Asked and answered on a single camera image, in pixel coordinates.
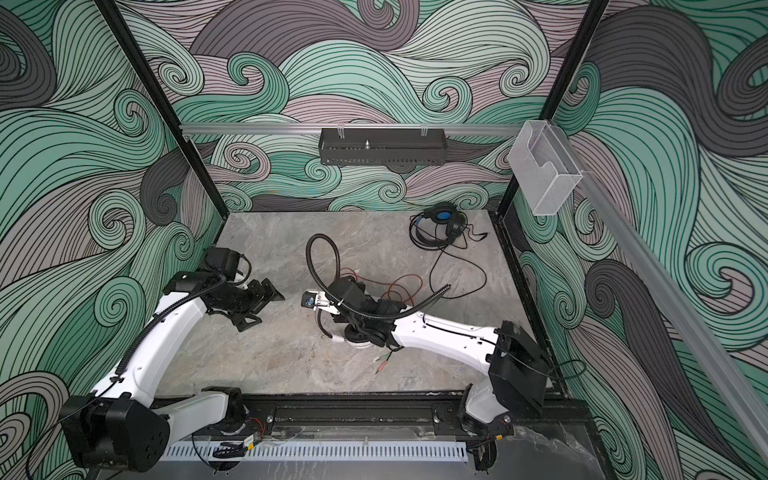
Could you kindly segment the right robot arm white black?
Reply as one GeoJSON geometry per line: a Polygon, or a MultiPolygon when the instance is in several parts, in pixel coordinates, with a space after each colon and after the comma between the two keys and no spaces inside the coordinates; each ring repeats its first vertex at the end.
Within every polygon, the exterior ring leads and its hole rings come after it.
{"type": "Polygon", "coordinates": [[[374,297],[363,282],[341,274],[339,249],[322,233],[308,239],[305,259],[318,288],[304,292],[301,306],[315,312],[318,325],[326,313],[344,326],[341,335],[320,327],[326,337],[357,348],[420,349],[484,374],[481,383],[469,387],[464,401],[464,414],[481,424],[511,413],[543,414],[551,364],[520,325],[505,321],[498,327],[475,326],[426,313],[448,292],[448,285],[413,307],[374,297]]]}

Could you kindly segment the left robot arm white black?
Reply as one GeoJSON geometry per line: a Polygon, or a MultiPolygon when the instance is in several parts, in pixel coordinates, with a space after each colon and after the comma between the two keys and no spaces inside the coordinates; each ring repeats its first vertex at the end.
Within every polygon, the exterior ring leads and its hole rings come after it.
{"type": "Polygon", "coordinates": [[[59,424],[76,466],[146,472],[165,449],[212,426],[240,433],[248,409],[236,387],[212,387],[164,407],[153,406],[157,388],[192,329],[209,314],[226,317],[244,332],[261,323],[260,313],[284,296],[269,279],[250,279],[248,258],[210,247],[194,271],[180,271],[166,284],[156,310],[92,391],[62,406],[59,424]]]}

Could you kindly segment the white black headphones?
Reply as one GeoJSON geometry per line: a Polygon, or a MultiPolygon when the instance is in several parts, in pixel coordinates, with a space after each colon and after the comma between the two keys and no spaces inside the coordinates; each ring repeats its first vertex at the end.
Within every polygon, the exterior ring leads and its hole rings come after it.
{"type": "Polygon", "coordinates": [[[346,344],[356,349],[370,348],[373,344],[361,333],[356,331],[351,325],[347,325],[341,334],[332,333],[327,329],[322,320],[323,311],[315,312],[315,323],[325,339],[333,343],[346,344]]]}

